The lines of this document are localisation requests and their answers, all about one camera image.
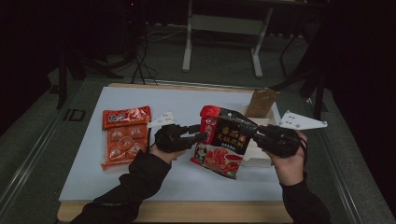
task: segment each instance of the cable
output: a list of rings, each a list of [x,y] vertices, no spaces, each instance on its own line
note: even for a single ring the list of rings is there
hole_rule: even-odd
[[[155,77],[158,75],[158,71],[155,70],[155,69],[153,69],[153,68],[149,68],[149,67],[146,65],[146,63],[144,62],[144,60],[145,60],[146,55],[147,55],[147,48],[146,48],[142,43],[139,43],[139,44],[143,47],[144,55],[143,55],[143,57],[142,57],[142,56],[140,56],[139,54],[136,54],[137,67],[136,67],[136,69],[134,70],[134,74],[133,74],[133,76],[132,76],[132,81],[131,81],[131,83],[132,83],[132,84],[134,83],[134,77],[136,76],[137,71],[139,71],[140,77],[142,78],[142,81],[143,81],[143,84],[146,85],[145,77],[143,77],[143,73],[142,73],[142,69],[141,69],[141,66],[142,66],[142,64],[143,64],[143,65],[145,66],[145,68],[146,68],[146,71],[148,72],[149,77],[154,81],[154,83],[155,83],[156,85],[158,85],[157,81],[155,80]],[[153,75],[150,73],[149,69],[153,70],[153,71],[156,73],[155,76],[153,76]]]
[[[174,33],[172,33],[172,34],[170,34],[170,35],[166,35],[166,36],[164,36],[164,37],[162,37],[162,38],[160,38],[160,39],[156,39],[156,40],[149,39],[148,41],[150,41],[150,42],[157,42],[157,41],[165,40],[166,38],[168,38],[168,37],[170,37],[170,36],[172,36],[172,35],[178,35],[178,34],[184,32],[184,31],[187,31],[187,29],[183,29],[183,30],[174,32]],[[158,33],[158,34],[160,34],[160,33],[166,34],[166,33],[170,33],[170,32],[156,31],[156,32],[151,32],[151,33],[148,34],[148,35],[152,35],[152,34],[156,34],[156,33]]]

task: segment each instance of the food image on package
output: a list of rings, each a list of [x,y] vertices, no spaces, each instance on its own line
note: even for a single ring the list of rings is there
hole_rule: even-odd
[[[228,148],[200,143],[197,145],[191,161],[220,175],[236,179],[236,172],[242,159],[243,155],[232,153]]]
[[[148,106],[126,110],[104,111],[103,127],[107,132],[102,169],[131,163],[139,150],[146,151],[149,142],[147,124],[151,121]]]

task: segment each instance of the hot pot seasoning package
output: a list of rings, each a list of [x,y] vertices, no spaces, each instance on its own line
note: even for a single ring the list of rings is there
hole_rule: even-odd
[[[207,139],[197,143],[191,161],[220,175],[236,179],[249,137],[240,131],[241,124],[257,126],[237,111],[205,105],[200,113],[200,132]]]

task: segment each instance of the white tabletop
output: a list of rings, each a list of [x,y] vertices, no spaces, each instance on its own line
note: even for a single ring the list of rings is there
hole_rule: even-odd
[[[127,165],[102,170],[106,132],[102,131],[103,110],[120,110],[149,105],[152,118],[171,111],[181,126],[199,124],[204,105],[239,111],[248,105],[251,93],[222,91],[158,90],[104,87],[78,154],[66,179],[61,202],[91,201],[116,187]],[[153,128],[150,141],[159,128]],[[149,201],[282,201],[281,187],[273,167],[241,166],[236,179],[229,179],[190,161],[193,149],[172,164],[160,191]]]

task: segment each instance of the red food package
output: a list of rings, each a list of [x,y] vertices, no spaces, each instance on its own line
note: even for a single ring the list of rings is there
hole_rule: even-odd
[[[131,163],[139,150],[146,152],[151,121],[149,106],[125,110],[105,110],[103,130],[107,131],[105,160],[102,169]]]
[[[104,110],[102,130],[132,124],[147,124],[150,121],[151,112],[148,105],[123,110]]]
[[[240,132],[239,124],[241,122],[255,124],[239,112],[215,105],[205,105],[200,116],[200,132],[207,132],[208,137],[196,145],[190,161],[220,175],[236,179],[236,173],[250,140]]]

